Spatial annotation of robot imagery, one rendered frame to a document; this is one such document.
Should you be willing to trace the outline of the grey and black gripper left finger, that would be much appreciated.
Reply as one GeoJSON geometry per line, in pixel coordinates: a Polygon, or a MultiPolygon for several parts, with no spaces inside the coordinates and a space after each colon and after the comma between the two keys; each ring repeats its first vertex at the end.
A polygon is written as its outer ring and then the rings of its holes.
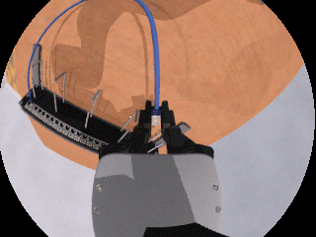
{"type": "Polygon", "coordinates": [[[145,110],[140,110],[138,125],[133,128],[133,132],[118,143],[101,146],[99,148],[99,161],[101,157],[110,153],[146,153],[146,144],[151,138],[151,110],[152,102],[146,100],[145,110]]]}

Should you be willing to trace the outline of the white cable plug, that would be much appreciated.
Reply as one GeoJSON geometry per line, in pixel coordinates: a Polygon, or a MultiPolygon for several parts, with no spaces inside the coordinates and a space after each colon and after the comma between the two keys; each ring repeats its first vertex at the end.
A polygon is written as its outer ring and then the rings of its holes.
{"type": "Polygon", "coordinates": [[[159,107],[158,110],[154,109],[154,106],[152,106],[152,125],[160,125],[160,117],[162,113],[162,108],[159,107]]]}

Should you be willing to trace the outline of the blue patch cord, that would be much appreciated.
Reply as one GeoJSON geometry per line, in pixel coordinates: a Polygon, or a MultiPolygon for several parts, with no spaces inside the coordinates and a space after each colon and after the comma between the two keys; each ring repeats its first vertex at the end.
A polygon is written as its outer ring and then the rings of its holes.
{"type": "MultiPolygon", "coordinates": [[[[29,75],[30,75],[30,67],[31,67],[31,62],[35,53],[35,50],[42,38],[42,36],[45,34],[45,32],[48,30],[48,28],[61,16],[63,15],[65,12],[67,12],[68,10],[70,10],[71,8],[73,8],[74,6],[87,1],[87,0],[81,0],[73,5],[71,5],[70,7],[68,7],[67,9],[65,9],[62,13],[60,13],[47,27],[46,29],[43,31],[43,33],[41,34],[41,36],[39,37],[39,40],[37,41],[34,50],[32,52],[31,58],[30,58],[30,62],[29,62],[29,66],[28,66],[28,75],[27,75],[27,82],[28,82],[28,90],[29,90],[29,95],[30,95],[30,100],[32,99],[32,95],[31,95],[31,90],[30,90],[30,82],[29,82],[29,75]]],[[[151,35],[152,35],[152,42],[153,42],[153,53],[154,53],[154,74],[155,74],[155,103],[154,103],[154,109],[158,110],[159,109],[159,98],[160,98],[160,60],[159,60],[159,45],[158,45],[158,38],[157,38],[157,31],[156,31],[156,26],[155,26],[155,22],[153,19],[153,16],[149,10],[149,8],[145,5],[145,3],[141,0],[134,0],[136,1],[145,11],[148,20],[149,20],[149,24],[150,24],[150,28],[151,28],[151,35]]]]}

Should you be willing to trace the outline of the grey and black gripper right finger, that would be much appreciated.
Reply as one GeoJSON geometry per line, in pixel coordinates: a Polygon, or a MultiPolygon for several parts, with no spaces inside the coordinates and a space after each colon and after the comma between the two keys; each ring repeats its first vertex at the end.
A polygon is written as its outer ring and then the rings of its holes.
{"type": "Polygon", "coordinates": [[[181,129],[175,123],[174,112],[169,111],[168,101],[163,101],[161,108],[161,136],[166,142],[167,154],[204,153],[213,159],[214,150],[212,147],[195,144],[182,134],[181,129]]]}

